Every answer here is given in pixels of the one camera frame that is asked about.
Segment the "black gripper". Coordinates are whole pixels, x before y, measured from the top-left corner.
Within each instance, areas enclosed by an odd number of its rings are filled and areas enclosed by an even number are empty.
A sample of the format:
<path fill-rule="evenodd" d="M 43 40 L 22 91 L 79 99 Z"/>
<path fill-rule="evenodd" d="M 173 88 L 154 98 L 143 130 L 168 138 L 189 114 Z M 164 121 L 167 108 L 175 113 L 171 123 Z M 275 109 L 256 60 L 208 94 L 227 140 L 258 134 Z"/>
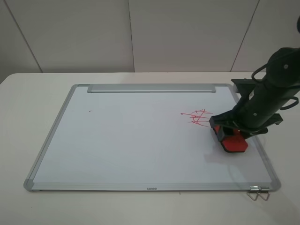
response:
<path fill-rule="evenodd" d="M 298 104 L 298 86 L 277 87 L 274 85 L 258 85 L 241 99 L 232 111 L 211 116 L 210 127 L 217 127 L 217 139 L 221 142 L 229 137 L 251 137 L 252 132 L 261 130 L 272 123 L 271 117 L 279 110 L 288 110 Z"/>

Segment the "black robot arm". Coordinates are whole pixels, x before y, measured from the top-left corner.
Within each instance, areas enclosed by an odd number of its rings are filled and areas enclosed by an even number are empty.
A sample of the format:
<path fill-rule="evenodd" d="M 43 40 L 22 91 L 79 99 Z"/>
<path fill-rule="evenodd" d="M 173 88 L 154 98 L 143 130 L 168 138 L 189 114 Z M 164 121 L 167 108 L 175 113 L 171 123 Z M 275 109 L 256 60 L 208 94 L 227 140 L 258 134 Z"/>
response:
<path fill-rule="evenodd" d="M 233 79 L 241 95 L 233 109 L 210 118 L 219 142 L 240 134 L 248 139 L 265 134 L 283 119 L 279 110 L 295 107 L 300 91 L 300 50 L 281 48 L 268 62 L 252 73 L 251 79 Z"/>

